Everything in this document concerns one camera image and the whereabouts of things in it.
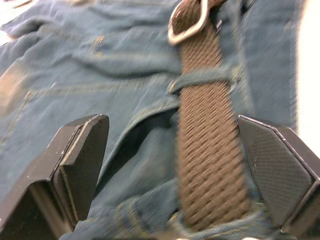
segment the brown braided belt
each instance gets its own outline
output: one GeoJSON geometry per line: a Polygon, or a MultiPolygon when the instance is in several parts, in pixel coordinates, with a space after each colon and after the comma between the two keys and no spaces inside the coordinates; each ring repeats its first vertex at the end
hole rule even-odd
{"type": "MultiPolygon", "coordinates": [[[[211,0],[208,7],[224,1],[211,0]]],[[[174,34],[200,20],[201,4],[180,3],[169,23],[174,34]]],[[[202,30],[181,41],[181,55],[183,74],[221,64],[219,37],[208,18],[202,30]]],[[[227,82],[215,81],[180,92],[178,193],[184,220],[195,231],[240,219],[251,206],[229,91],[227,82]]]]}

